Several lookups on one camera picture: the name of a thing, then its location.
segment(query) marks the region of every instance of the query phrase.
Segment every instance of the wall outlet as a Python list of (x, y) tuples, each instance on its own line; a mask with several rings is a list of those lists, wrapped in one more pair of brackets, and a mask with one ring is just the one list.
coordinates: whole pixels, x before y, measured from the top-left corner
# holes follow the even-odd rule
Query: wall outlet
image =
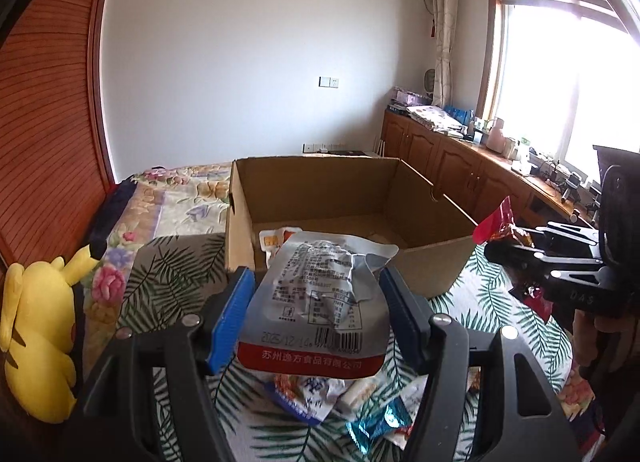
[(302, 153), (319, 153), (323, 148), (326, 148), (324, 144), (303, 144)]
[(346, 144), (326, 144), (324, 147), (329, 152), (341, 152), (343, 150), (346, 150), (347, 145)]

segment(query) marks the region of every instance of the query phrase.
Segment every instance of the metal screw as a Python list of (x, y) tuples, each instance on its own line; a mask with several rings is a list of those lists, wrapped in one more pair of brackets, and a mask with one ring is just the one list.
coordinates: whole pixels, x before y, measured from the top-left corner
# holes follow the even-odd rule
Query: metal screw
[(511, 325), (506, 325), (500, 329), (500, 333), (506, 337), (507, 339), (514, 340), (518, 337), (518, 330), (516, 327), (512, 327)]
[(431, 322), (434, 325), (440, 325), (441, 327), (451, 325), (451, 321), (451, 316), (447, 314), (434, 314), (431, 317)]
[(182, 324), (185, 327), (195, 327), (196, 325), (200, 324), (200, 316), (198, 316), (197, 314), (187, 314), (186, 316), (182, 317)]
[(133, 330), (129, 327), (122, 327), (116, 330), (116, 339), (129, 339), (133, 336)]

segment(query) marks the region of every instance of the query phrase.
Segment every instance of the snack wrapper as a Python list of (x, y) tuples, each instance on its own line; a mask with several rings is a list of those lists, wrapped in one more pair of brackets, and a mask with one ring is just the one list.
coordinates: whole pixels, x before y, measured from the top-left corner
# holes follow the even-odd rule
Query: snack wrapper
[(409, 435), (411, 435), (415, 418), (418, 416), (420, 403), (424, 396), (424, 388), (427, 385), (427, 378), (428, 376), (420, 376), (417, 379), (414, 379), (402, 389), (398, 396), (402, 399), (402, 403), (409, 414), (409, 418), (411, 419), (410, 423), (407, 426), (401, 426), (393, 431), (388, 431), (384, 435), (387, 440), (391, 441), (402, 450), (406, 447), (406, 442), (409, 440)]
[(473, 240), (477, 245), (504, 239), (514, 240), (522, 246), (533, 247), (533, 240), (529, 233), (520, 229), (514, 222), (509, 197), (500, 203), (497, 210), (478, 224), (473, 234)]
[(335, 411), (346, 420), (356, 420), (362, 405), (376, 391), (385, 378), (380, 372), (373, 377), (358, 379), (335, 403)]
[(297, 232), (249, 304), (238, 360), (252, 370), (359, 379), (382, 366), (386, 299), (374, 276), (398, 252), (364, 238)]
[(320, 424), (351, 381), (277, 374), (264, 386), (284, 410), (310, 426)]
[(271, 259), (280, 250), (283, 243), (286, 242), (292, 234), (302, 231), (299, 227), (281, 227), (280, 229), (270, 229), (260, 231), (258, 238), (260, 239), (260, 248), (266, 254), (267, 268), (271, 266)]
[(348, 422), (347, 431), (358, 449), (367, 454), (375, 439), (398, 428), (408, 428), (411, 422), (411, 416), (398, 396), (373, 415)]
[(519, 285), (510, 290), (510, 294), (538, 314), (542, 321), (549, 321), (554, 309), (553, 302), (545, 299), (544, 291), (536, 286)]

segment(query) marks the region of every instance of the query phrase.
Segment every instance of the plush toy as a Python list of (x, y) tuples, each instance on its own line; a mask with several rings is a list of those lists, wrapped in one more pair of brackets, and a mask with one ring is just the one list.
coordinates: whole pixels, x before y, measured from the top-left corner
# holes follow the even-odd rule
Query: plush toy
[(20, 405), (44, 422), (63, 422), (76, 403), (68, 356), (76, 332), (71, 286), (97, 264), (86, 246), (66, 265), (59, 257), (27, 268), (12, 264), (6, 272), (0, 318), (6, 382)]

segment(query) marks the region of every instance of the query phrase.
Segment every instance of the wall socket strip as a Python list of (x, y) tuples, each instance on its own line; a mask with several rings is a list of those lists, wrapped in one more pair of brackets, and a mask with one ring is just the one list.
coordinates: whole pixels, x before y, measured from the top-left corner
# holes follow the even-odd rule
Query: wall socket strip
[(343, 152), (346, 144), (303, 144), (302, 153)]
[(318, 86), (323, 88), (338, 88), (339, 85), (340, 80), (337, 77), (320, 76), (320, 81), (318, 82)]

